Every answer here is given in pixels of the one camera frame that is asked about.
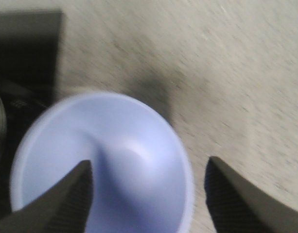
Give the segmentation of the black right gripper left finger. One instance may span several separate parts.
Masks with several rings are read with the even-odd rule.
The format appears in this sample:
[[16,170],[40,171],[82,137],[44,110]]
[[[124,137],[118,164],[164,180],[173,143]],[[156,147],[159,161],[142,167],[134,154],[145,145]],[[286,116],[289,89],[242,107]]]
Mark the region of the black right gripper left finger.
[[92,166],[83,160],[44,194],[0,220],[0,233],[83,233],[92,200]]

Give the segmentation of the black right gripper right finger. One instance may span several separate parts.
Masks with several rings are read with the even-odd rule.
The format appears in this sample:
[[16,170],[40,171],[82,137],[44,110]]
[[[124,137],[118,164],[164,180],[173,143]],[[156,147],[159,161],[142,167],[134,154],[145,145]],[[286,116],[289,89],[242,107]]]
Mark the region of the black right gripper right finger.
[[208,160],[204,189],[218,233],[298,233],[298,211],[263,192],[219,157]]

